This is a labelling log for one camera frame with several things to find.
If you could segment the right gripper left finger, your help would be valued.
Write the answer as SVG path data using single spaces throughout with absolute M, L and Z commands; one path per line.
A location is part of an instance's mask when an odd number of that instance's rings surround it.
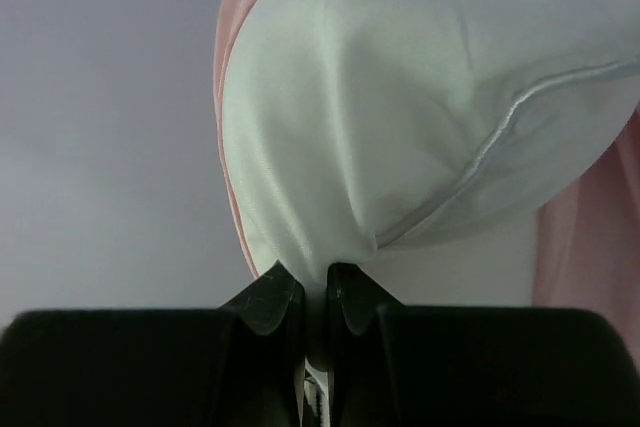
M 21 313 L 1 336 L 1 422 L 297 426 L 303 318 L 281 266 L 216 309 Z

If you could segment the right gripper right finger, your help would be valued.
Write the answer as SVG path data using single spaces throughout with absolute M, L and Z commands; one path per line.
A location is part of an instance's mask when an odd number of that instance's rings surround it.
M 349 264 L 327 275 L 335 426 L 635 426 L 639 376 L 585 310 L 406 306 Z

